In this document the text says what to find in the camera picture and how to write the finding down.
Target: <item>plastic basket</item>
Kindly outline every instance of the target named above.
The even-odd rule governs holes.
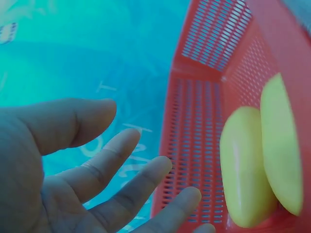
[[[296,122],[304,176],[297,218],[282,208],[255,229],[232,223],[223,194],[219,139],[242,105],[259,107],[263,85],[281,72]],[[198,209],[180,228],[203,223],[217,233],[311,232],[311,44],[277,0],[193,0],[173,60],[160,155],[173,169],[154,195],[152,216],[183,188],[202,191]]]

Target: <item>knuckle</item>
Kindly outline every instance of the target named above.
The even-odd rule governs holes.
[[[104,175],[104,173],[100,169],[88,163],[82,164],[81,167],[88,170],[88,172],[96,179],[100,187],[107,185],[108,183],[107,177]]]
[[[152,219],[146,223],[145,227],[145,233],[172,233],[168,231],[161,222]]]

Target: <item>red plastic basket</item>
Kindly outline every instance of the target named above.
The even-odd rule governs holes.
[[[255,229],[228,216],[219,139],[228,116],[242,105],[259,107],[264,84],[281,72],[297,127],[304,206],[297,218],[281,208]],[[203,223],[218,233],[311,232],[311,44],[278,0],[193,0],[173,60],[160,155],[173,169],[154,195],[152,216],[187,186],[202,201],[179,232]]]

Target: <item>fingernail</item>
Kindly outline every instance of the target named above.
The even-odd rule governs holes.
[[[137,128],[137,131],[140,133],[140,136],[142,135],[142,129],[141,128]]]

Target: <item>blue surface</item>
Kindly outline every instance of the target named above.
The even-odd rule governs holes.
[[[46,175],[78,166],[128,127],[142,138],[108,188],[111,197],[158,155],[169,68],[189,0],[7,0],[0,3],[0,104],[113,98],[115,121],[87,145],[44,158]],[[12,23],[18,28],[9,35]],[[13,36],[13,42],[6,43]],[[150,217],[151,200],[123,230]]]

